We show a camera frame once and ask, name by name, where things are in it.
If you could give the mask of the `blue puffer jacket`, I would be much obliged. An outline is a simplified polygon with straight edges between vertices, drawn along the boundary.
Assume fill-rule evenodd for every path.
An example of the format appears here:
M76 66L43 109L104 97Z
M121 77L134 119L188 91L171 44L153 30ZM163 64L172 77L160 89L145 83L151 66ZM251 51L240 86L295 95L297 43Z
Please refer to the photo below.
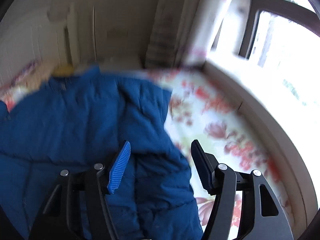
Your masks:
M28 238L60 172L107 161L124 141L131 156L106 198L120 239L200 239L187 159L164 129L171 92L102 74L52 78L12 110L1 104L1 207Z

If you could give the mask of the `floral bed quilt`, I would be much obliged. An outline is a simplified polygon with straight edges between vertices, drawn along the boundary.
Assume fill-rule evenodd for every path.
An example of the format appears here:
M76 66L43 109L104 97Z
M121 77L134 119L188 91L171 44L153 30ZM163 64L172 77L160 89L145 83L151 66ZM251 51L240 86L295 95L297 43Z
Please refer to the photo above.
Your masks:
M248 173L259 169L275 191L289 223L294 223L290 201L274 161L226 96L203 74L168 71L111 75L147 80L171 92L164 129L189 163L190 185L202 230L208 224L214 198L202 188L196 174L190 153L193 140L198 140L206 152L234 170Z

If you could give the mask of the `yellow pillow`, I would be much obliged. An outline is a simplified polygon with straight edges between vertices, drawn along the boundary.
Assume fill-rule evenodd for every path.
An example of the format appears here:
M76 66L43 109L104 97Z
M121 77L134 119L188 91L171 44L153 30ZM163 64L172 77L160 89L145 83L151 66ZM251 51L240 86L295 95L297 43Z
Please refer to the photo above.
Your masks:
M53 77L69 77L74 74L74 70L75 69L71 64L60 65L53 70L52 76Z

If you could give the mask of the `white headboard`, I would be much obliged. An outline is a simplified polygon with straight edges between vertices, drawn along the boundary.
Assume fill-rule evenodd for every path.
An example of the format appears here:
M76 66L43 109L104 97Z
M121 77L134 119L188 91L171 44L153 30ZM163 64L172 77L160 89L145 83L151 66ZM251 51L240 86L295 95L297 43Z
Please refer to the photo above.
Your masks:
M1 85L10 83L29 62L50 59L59 64L80 62L77 13L69 6L66 18L50 21L46 8L12 24L1 37Z

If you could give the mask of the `striped beige curtain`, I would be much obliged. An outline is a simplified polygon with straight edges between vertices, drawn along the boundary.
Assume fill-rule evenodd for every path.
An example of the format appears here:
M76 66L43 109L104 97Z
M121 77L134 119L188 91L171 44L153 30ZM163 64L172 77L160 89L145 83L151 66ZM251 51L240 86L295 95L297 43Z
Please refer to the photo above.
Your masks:
M200 68L232 0L158 0L146 68Z

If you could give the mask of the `dark window frame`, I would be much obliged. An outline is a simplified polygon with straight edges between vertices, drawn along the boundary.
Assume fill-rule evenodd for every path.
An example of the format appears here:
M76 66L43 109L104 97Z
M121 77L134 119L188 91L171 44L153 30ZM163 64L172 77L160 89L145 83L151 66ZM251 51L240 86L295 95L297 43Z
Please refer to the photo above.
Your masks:
M319 0L232 0L212 49L249 58L265 12L319 35Z

